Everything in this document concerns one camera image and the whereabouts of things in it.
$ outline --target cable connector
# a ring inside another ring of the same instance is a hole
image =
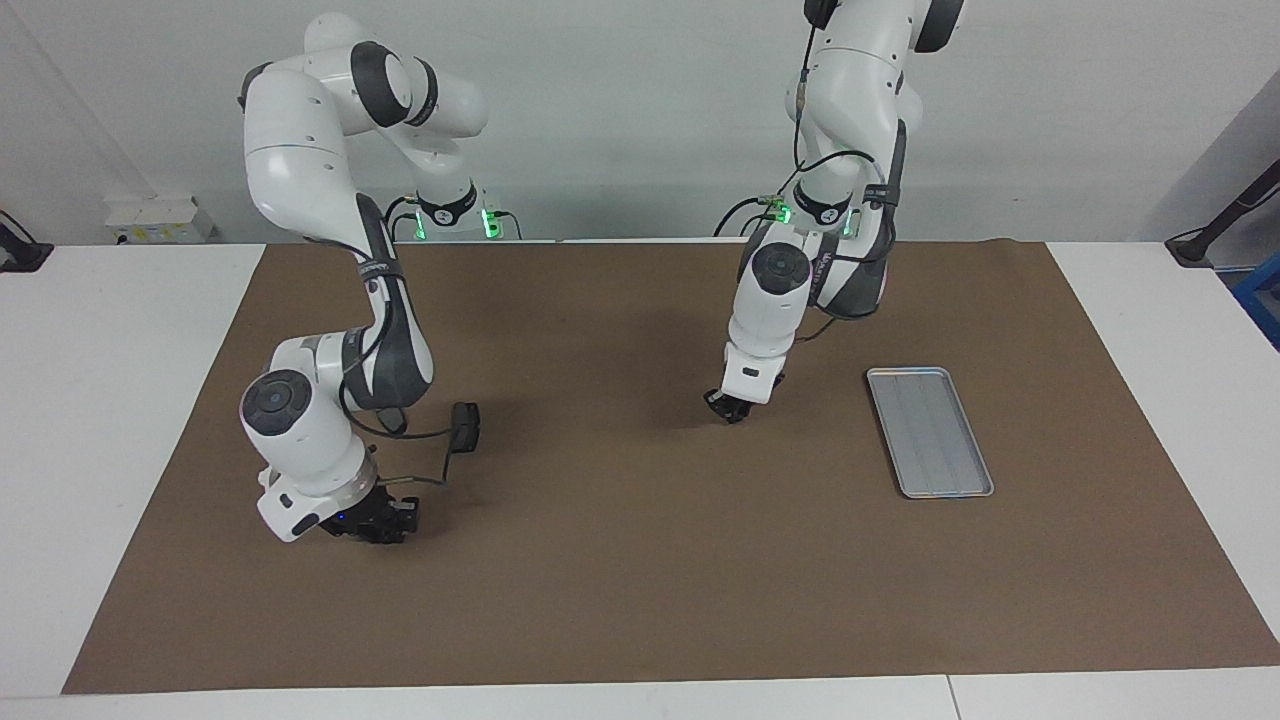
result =
[[[489,240],[502,240],[502,215],[498,213],[500,210],[480,209],[480,217],[484,219],[484,236]]]
[[[870,202],[873,210],[879,210],[882,205],[897,208],[902,197],[902,188],[891,184],[868,184],[863,193],[863,202]]]
[[[804,117],[809,96],[809,68],[800,70],[800,83],[796,85],[796,122]]]
[[[520,227],[520,218],[517,218],[515,213],[511,210],[489,210],[488,214],[490,218],[494,218],[499,228],[502,228],[502,218],[511,218],[511,220],[516,223],[516,238],[525,240],[525,231]],[[498,233],[498,238],[502,238],[502,232]]]
[[[762,197],[763,202],[760,205],[765,206],[764,217],[774,223],[790,224],[791,223],[791,206],[787,205],[786,197],[781,195],[769,195]]]

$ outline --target blue object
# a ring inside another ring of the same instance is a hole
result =
[[[1280,302],[1276,302],[1280,300],[1277,292],[1280,292],[1280,252],[1272,255],[1231,290],[1231,295],[1262,329],[1262,334],[1280,350],[1280,318],[1276,318],[1275,311],[1267,306],[1270,302],[1280,307]]]

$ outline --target green indicator light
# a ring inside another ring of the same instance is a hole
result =
[[[484,219],[484,234],[489,240],[502,237],[502,220],[493,217],[489,210],[480,210],[480,217]]]
[[[773,204],[769,205],[768,215],[776,223],[782,223],[785,225],[791,224],[791,208],[781,200],[774,200]]]

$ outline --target white wall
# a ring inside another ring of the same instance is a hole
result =
[[[234,241],[284,237],[244,191],[241,78],[298,51],[323,10],[486,91],[475,170],[539,237],[707,234],[730,204],[773,190],[806,35],[800,0],[6,5],[146,183],[196,195]],[[58,242],[93,238],[97,201],[128,183],[42,99],[4,26],[0,202]],[[952,45],[910,70],[928,120],[904,237],[1129,236],[1276,70],[1276,27],[1267,0],[970,0]],[[353,145],[360,183],[407,190],[378,138]]]
[[[1280,73],[1156,205],[1134,240],[1162,241],[1203,227],[1280,159]],[[1257,266],[1280,252],[1280,201],[1240,218],[1213,242],[1219,268]]]

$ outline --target black joint band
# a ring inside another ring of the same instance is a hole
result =
[[[417,196],[417,204],[422,208],[431,222],[443,228],[452,228],[458,224],[458,220],[467,214],[472,208],[475,208],[476,200],[480,193],[476,191],[475,183],[471,183],[471,190],[467,191],[461,199],[454,200],[447,205],[436,205],[434,202],[428,202],[422,200],[422,196]]]
[[[951,33],[960,22],[964,0],[933,0],[929,12],[920,26],[920,37],[915,41],[915,51],[920,54],[937,53],[951,42]]]
[[[244,104],[248,102],[248,86],[253,85],[253,81],[257,79],[257,76],[262,74],[262,72],[266,70],[266,67],[270,64],[271,63],[262,63],[261,65],[244,73],[244,82],[241,83],[239,97],[236,99],[236,101],[241,104],[241,113],[244,111]]]
[[[366,40],[351,47],[351,79],[360,95],[360,104],[379,127],[389,128],[408,117],[408,108],[401,105],[392,81],[387,77],[387,58],[394,53]]]
[[[827,284],[827,275],[836,266],[837,249],[840,247],[840,234],[826,232],[818,245],[818,255],[813,259],[813,284],[809,286],[809,306],[818,305],[818,296]]]
[[[897,208],[897,201],[902,197],[902,188],[891,184],[869,184],[863,195],[863,202],[873,206],[890,205]]]
[[[413,127],[422,127],[422,123],[431,119],[435,114],[435,105],[440,101],[440,81],[435,77],[435,68],[433,68],[426,60],[421,58],[415,58],[422,64],[422,69],[426,70],[426,101],[422,102],[422,109],[417,111],[416,115],[404,120]]]
[[[365,365],[360,361],[365,342],[365,328],[352,328],[342,336],[342,366],[349,368],[343,380],[347,392],[356,401],[357,409],[366,409],[374,405],[374,396],[370,393],[369,382],[365,379]]]
[[[399,260],[369,260],[356,266],[360,272],[360,282],[369,282],[374,278],[401,278],[404,279],[404,268]]]
[[[822,225],[833,225],[838,223],[840,218],[849,210],[849,201],[852,200],[852,196],[850,196],[841,202],[829,205],[805,195],[804,187],[801,187],[800,183],[796,183],[795,196],[796,205],[800,206],[800,210],[808,213],[813,219],[818,220],[818,224]]]

